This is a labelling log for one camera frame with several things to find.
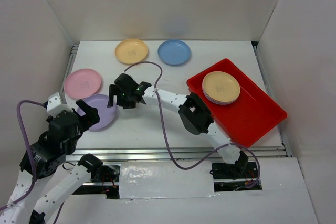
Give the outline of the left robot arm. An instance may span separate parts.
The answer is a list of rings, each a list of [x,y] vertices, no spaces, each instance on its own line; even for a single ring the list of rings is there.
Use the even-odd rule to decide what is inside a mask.
[[[23,125],[21,106],[17,105],[17,117],[23,134],[26,153],[20,163],[20,172],[7,205],[1,207],[1,223],[47,223],[55,211],[83,183],[99,181],[103,177],[103,162],[92,154],[84,155],[70,174],[43,197],[40,196],[57,168],[72,154],[78,140],[91,126],[100,121],[98,110],[83,100],[76,105],[84,111],[79,115],[74,109],[57,100],[55,103],[33,102],[46,109],[48,130],[38,141],[30,144]]]

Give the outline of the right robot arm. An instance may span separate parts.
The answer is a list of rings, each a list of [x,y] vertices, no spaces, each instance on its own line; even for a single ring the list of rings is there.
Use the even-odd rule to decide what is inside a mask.
[[[238,144],[233,143],[219,129],[210,109],[198,94],[191,92],[189,95],[182,95],[168,92],[159,89],[157,82],[154,85],[148,82],[137,83],[130,75],[120,74],[114,83],[109,85],[108,107],[117,105],[123,109],[134,109],[138,103],[155,105],[159,108],[166,149],[172,162],[179,169],[193,169],[217,152],[226,166],[224,170],[228,171],[233,177],[239,178],[246,173],[247,155],[240,150],[241,147]],[[168,143],[163,109],[178,114],[184,128],[193,135],[202,136],[213,147],[213,150],[190,167],[183,167],[178,164]]]

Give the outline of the yellow plastic plate front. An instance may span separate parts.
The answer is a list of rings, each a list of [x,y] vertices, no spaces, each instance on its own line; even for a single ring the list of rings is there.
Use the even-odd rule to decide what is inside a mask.
[[[221,102],[238,99],[240,95],[238,81],[232,75],[222,71],[208,73],[203,78],[202,90],[205,96]]]

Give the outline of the purple plastic plate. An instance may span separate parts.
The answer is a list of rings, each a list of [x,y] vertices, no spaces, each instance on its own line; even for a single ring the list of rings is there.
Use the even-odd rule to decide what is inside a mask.
[[[99,123],[89,128],[91,132],[98,132],[104,130],[114,120],[117,114],[117,106],[114,103],[112,107],[108,107],[109,97],[105,94],[94,94],[83,100],[90,107],[98,110],[100,117]]]
[[[221,102],[221,101],[217,101],[215,99],[212,99],[211,97],[206,96],[207,100],[211,101],[212,103],[218,104],[218,105],[229,105],[234,103],[237,99],[232,100],[232,101],[228,101],[228,102]]]

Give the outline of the pink plastic plate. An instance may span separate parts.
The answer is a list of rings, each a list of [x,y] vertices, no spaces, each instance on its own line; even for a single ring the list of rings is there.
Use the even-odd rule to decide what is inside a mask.
[[[72,99],[84,99],[95,94],[101,86],[102,77],[93,69],[79,69],[65,80],[65,93]]]

